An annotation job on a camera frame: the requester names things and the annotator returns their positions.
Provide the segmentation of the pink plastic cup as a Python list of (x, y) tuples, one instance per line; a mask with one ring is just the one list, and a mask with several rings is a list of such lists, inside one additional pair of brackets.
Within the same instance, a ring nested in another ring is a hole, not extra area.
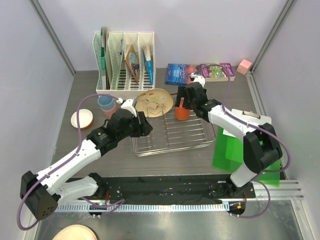
[(105, 110), (102, 107), (100, 108), (107, 119), (110, 119), (112, 115), (117, 111), (117, 106), (115, 104), (113, 104), (113, 106), (108, 110)]

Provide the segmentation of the orange ceramic mug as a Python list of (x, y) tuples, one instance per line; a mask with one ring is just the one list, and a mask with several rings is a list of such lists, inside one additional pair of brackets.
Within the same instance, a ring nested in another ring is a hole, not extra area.
[(186, 121), (190, 117), (190, 110), (183, 107), (184, 98), (180, 99), (179, 105), (175, 107), (175, 118), (179, 121)]

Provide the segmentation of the blue plastic cup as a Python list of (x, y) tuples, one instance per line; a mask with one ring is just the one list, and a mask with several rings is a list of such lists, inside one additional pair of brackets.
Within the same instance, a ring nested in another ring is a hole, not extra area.
[(97, 102), (104, 111), (110, 111), (116, 106), (115, 99), (110, 96), (101, 95), (98, 97)]

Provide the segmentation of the orange white bowl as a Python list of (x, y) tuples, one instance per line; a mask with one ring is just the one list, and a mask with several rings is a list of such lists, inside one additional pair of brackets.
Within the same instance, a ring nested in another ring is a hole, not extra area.
[[(70, 118), (70, 123), (74, 128), (78, 127), (77, 112), (74, 112)], [(81, 129), (87, 129), (92, 126), (94, 121), (93, 113), (88, 109), (79, 110), (79, 125)]]

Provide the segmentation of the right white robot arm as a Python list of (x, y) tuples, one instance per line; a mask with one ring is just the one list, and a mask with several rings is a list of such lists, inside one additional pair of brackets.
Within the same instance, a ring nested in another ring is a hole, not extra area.
[(226, 184), (226, 193), (233, 198), (244, 191), (244, 186), (283, 156), (274, 127), (269, 123), (258, 125), (235, 115), (215, 99), (208, 99), (207, 90), (199, 82), (177, 89), (176, 106), (183, 98), (183, 107), (192, 110), (198, 118), (217, 125), (239, 139), (243, 144), (243, 163)]

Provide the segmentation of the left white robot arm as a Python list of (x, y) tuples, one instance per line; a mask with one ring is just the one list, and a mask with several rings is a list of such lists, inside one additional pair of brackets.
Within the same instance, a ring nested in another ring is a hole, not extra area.
[(20, 197), (36, 220), (44, 220), (57, 207), (82, 197), (102, 199), (108, 187), (96, 172), (80, 180), (68, 182), (68, 179), (115, 149), (123, 139), (146, 137), (153, 129), (142, 111), (134, 115), (120, 109), (105, 123), (106, 126), (93, 129), (76, 149), (53, 165), (36, 174), (27, 171), (22, 176)]

